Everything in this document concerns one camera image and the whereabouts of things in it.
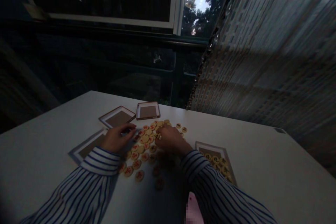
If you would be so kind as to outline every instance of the blue striped sleeve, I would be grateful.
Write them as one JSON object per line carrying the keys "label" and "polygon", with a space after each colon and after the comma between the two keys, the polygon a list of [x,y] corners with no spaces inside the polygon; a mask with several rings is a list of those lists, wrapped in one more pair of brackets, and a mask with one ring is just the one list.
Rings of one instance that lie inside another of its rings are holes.
{"label": "blue striped sleeve", "polygon": [[24,224],[100,223],[111,196],[120,156],[95,147]]}
{"label": "blue striped sleeve", "polygon": [[276,224],[268,209],[229,183],[197,150],[181,160],[205,223]]}

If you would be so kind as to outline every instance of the shirt cuff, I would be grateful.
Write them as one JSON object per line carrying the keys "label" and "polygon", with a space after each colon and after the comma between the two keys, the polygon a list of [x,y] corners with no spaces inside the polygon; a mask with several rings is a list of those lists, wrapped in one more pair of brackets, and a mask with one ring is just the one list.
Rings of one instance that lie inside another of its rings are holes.
{"label": "shirt cuff", "polygon": [[118,172],[120,155],[95,147],[80,164],[85,170],[104,176],[113,176]]}
{"label": "shirt cuff", "polygon": [[182,158],[180,164],[189,183],[191,183],[195,176],[207,165],[211,164],[198,150],[189,152]]}

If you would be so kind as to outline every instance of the pink object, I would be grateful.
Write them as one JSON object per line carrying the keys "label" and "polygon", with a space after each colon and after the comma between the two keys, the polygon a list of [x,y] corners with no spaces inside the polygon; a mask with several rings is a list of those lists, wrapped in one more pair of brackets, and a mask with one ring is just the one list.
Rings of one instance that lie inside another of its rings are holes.
{"label": "pink object", "polygon": [[192,224],[204,224],[200,208],[194,193],[189,192],[188,204],[185,209],[185,222]]}

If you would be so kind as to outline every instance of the person's left hand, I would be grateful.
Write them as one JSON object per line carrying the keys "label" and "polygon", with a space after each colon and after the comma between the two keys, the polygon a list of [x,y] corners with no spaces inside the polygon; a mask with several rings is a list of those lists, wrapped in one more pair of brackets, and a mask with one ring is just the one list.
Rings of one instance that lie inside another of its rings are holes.
{"label": "person's left hand", "polygon": [[[135,127],[135,124],[123,124],[119,127],[109,129],[100,147],[109,152],[118,153],[135,135]],[[127,128],[132,130],[123,137],[121,133]]]}

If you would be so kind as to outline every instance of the tree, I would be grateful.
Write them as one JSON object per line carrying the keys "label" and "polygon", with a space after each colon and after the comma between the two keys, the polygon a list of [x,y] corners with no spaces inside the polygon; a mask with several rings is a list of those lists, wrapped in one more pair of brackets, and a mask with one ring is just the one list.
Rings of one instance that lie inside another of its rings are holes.
{"label": "tree", "polygon": [[196,20],[196,5],[195,0],[186,0],[183,10],[182,18],[182,36],[190,36],[193,29],[194,22]]}
{"label": "tree", "polygon": [[190,36],[191,31],[195,28],[195,37],[209,37],[222,9],[223,1],[224,0],[206,0],[210,7],[204,12],[200,10],[196,11],[196,6],[191,4],[188,4],[188,7],[191,7],[190,9],[184,7],[183,30],[181,35]]}

